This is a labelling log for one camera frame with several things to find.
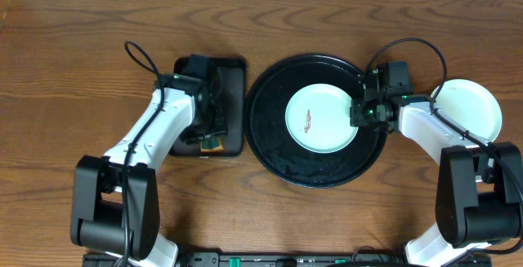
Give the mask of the orange green sponge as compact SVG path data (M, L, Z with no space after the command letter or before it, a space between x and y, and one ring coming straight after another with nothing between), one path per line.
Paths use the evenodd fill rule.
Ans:
M224 150L225 147L223 145L223 140L221 137L213 137L204 140L200 144L200 151L202 153L213 153L213 152L220 152Z

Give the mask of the light green front plate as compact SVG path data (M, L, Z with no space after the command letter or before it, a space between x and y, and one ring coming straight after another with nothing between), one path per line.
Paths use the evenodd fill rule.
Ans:
M358 132L351 125L351 97L334 85L303 87L289 100L285 124L290 136L304 149L330 154L347 147Z

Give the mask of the light green plate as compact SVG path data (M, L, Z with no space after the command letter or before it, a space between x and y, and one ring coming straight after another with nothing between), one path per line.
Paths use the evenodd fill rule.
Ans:
M351 125L351 97L334 85L303 87L289 100L285 124L290 136L304 149L330 154L347 147L358 132Z
M503 116L498 101L476 82L466 79L445 82L436 104L462 127L487 140L496 140L502 129Z

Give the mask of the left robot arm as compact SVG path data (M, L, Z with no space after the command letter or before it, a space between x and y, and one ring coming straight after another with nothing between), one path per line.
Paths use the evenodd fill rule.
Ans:
M74 169L70 238L116 256L118 266L174 266L178 247L160 232L157 173L177 140L217 143L227 133L217 102L223 88L216 58L192 55L160 74L145 112L101 157Z

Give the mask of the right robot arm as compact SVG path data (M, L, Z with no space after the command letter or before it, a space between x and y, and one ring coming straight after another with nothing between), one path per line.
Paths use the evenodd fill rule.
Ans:
M404 246L417 266L452 266L468 256L495 255L512 238L522 247L522 160L512 143L474 135L436 106L434 96L414 94L404 61L379 65L358 77L364 93L351 102L353 127L398 132L439 166L436 223Z

